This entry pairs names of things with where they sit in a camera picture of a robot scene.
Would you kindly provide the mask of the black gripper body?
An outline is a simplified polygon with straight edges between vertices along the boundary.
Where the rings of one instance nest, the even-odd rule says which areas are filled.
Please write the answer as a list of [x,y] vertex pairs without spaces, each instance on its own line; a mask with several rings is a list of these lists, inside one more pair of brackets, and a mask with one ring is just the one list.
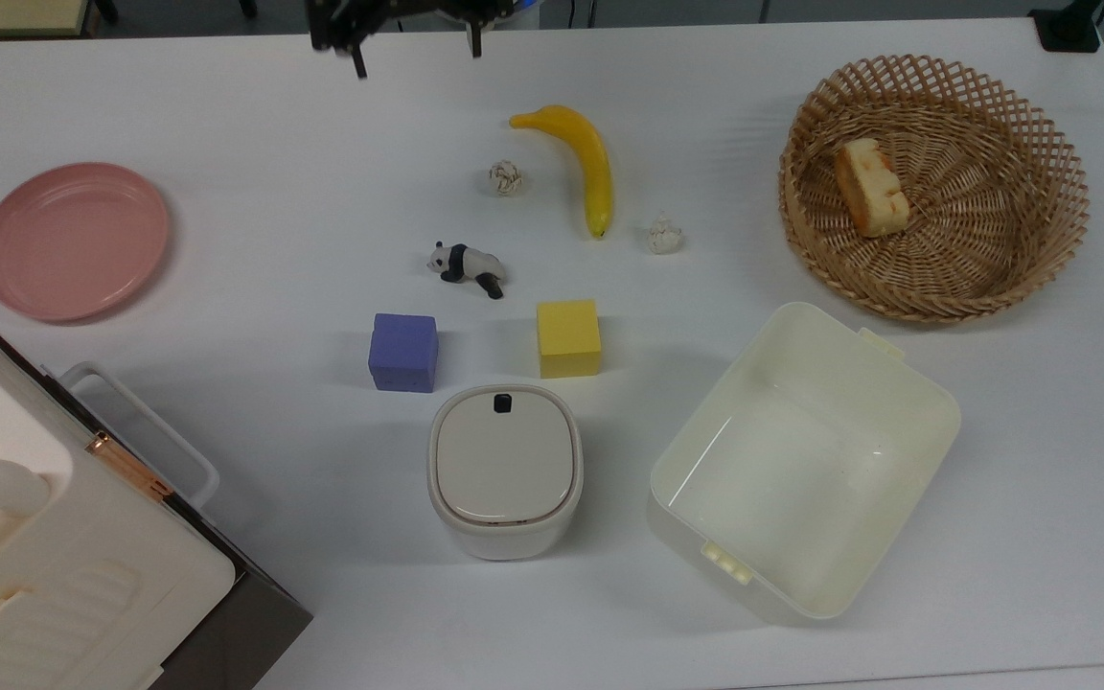
[[351,54],[351,44],[362,44],[393,19],[440,13],[466,28],[473,21],[492,25],[518,13],[517,1],[310,1],[308,25],[316,52]]

